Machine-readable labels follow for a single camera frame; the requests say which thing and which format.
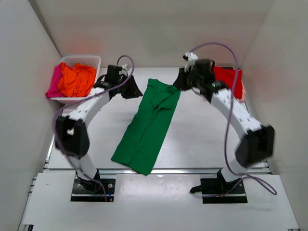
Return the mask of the green t shirt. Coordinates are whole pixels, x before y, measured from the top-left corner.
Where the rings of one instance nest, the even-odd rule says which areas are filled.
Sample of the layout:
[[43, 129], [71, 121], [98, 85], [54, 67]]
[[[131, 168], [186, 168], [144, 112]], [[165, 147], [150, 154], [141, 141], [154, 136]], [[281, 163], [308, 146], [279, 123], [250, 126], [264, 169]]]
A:
[[149, 79], [137, 113], [111, 160], [149, 175], [156, 163], [180, 98], [180, 90], [157, 79]]

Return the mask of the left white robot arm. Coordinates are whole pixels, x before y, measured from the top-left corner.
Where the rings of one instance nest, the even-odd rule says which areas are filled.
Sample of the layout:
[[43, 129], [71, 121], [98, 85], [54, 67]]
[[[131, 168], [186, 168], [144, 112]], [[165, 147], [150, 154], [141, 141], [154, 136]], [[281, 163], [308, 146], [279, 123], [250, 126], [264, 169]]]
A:
[[101, 108], [117, 94], [124, 99], [142, 96], [133, 70], [129, 64], [109, 65], [107, 73], [97, 79], [88, 97], [74, 103], [73, 111], [66, 116], [59, 115], [55, 120], [56, 148], [66, 156], [77, 177], [84, 180], [84, 186], [91, 192], [100, 188], [101, 180], [88, 155], [90, 140], [87, 128]]

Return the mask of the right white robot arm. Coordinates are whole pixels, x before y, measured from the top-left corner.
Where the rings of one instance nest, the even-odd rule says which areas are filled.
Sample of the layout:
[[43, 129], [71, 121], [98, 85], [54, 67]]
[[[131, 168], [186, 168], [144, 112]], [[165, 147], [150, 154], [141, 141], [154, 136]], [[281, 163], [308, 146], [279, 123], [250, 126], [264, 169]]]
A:
[[218, 173], [216, 188], [225, 193], [233, 187], [233, 181], [255, 164], [272, 157], [275, 130], [264, 126], [250, 115], [235, 99], [229, 86], [217, 80], [214, 74], [215, 62], [199, 59], [194, 54], [185, 55], [186, 65], [180, 68], [174, 86], [181, 91], [193, 90], [203, 96], [227, 119], [227, 126], [233, 127], [239, 138], [235, 158], [226, 162], [226, 167]]

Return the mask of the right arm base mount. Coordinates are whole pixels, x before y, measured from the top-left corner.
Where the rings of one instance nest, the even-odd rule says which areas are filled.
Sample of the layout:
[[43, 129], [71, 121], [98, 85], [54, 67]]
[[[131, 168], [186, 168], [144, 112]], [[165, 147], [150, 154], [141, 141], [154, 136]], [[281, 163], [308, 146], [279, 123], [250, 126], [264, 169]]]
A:
[[203, 204], [246, 204], [245, 187], [241, 178], [226, 182], [221, 170], [215, 178], [201, 178], [200, 185], [190, 189], [190, 194], [201, 193]]

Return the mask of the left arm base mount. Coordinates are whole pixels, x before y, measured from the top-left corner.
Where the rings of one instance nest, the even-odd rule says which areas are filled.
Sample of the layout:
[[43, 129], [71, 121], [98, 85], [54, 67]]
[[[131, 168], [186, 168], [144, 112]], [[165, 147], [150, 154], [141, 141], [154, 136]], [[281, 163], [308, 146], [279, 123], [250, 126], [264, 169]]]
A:
[[105, 191], [100, 184], [87, 181], [75, 175], [74, 183], [71, 191], [70, 201], [72, 202], [108, 202], [114, 201], [115, 194], [115, 175], [100, 176], [100, 182], [104, 186]]

